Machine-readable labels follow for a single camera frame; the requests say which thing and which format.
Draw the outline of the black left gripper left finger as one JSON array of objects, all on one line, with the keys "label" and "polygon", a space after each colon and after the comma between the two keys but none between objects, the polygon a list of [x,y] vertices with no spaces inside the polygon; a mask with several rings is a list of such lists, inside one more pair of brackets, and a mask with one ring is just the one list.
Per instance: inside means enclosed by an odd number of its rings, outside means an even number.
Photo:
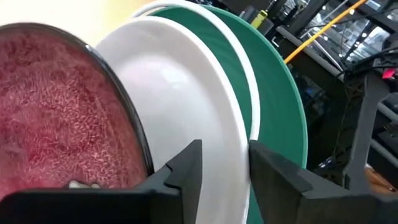
[{"label": "black left gripper left finger", "polygon": [[29,189],[1,200],[1,223],[195,223],[202,141],[132,189]]}]

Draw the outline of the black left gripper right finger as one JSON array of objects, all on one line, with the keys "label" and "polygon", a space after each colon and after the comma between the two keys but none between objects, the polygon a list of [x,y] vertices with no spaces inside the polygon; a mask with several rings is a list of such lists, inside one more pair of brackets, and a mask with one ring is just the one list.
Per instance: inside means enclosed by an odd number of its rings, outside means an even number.
[{"label": "black left gripper right finger", "polygon": [[249,172],[266,223],[397,223],[396,195],[345,189],[255,140]]}]

